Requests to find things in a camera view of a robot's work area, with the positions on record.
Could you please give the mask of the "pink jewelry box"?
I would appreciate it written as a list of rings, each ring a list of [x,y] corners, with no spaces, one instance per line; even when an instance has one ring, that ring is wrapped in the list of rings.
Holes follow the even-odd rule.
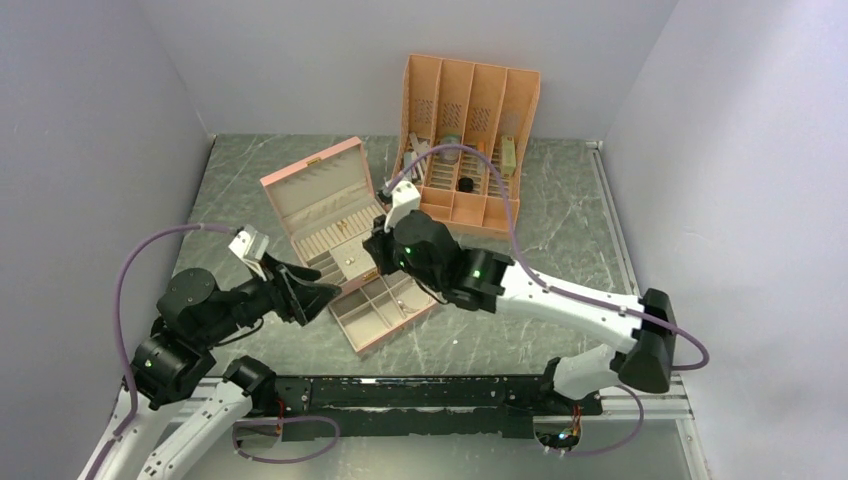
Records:
[[[378,274],[363,249],[376,199],[361,139],[307,156],[261,178],[260,183],[298,259],[321,271],[321,282],[342,294],[328,310],[353,350],[361,354],[423,317],[436,305],[408,275]],[[348,258],[354,259],[346,265]]]

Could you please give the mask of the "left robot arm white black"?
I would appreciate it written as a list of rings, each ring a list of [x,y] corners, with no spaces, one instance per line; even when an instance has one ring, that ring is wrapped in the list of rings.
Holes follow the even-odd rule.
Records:
[[[273,312],[306,325],[342,292],[314,269],[264,255],[250,280],[221,289],[213,274],[176,274],[157,301],[151,335],[136,348],[111,418],[80,476],[83,479],[180,479],[224,429],[277,400],[276,374],[243,356],[233,361],[211,398],[168,438],[172,419],[215,365],[213,349],[242,328],[257,331]]]

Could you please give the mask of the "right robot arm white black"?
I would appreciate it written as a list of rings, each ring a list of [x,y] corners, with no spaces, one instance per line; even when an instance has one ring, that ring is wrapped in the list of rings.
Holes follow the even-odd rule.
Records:
[[[448,228],[414,210],[393,228],[386,216],[373,222],[363,248],[382,275],[402,271],[467,311],[549,321],[598,341],[598,347],[550,362],[539,391],[550,413],[615,385],[662,394],[669,390],[675,336],[668,326],[670,300],[658,290],[645,296],[609,293],[526,270],[512,257],[461,246]]]

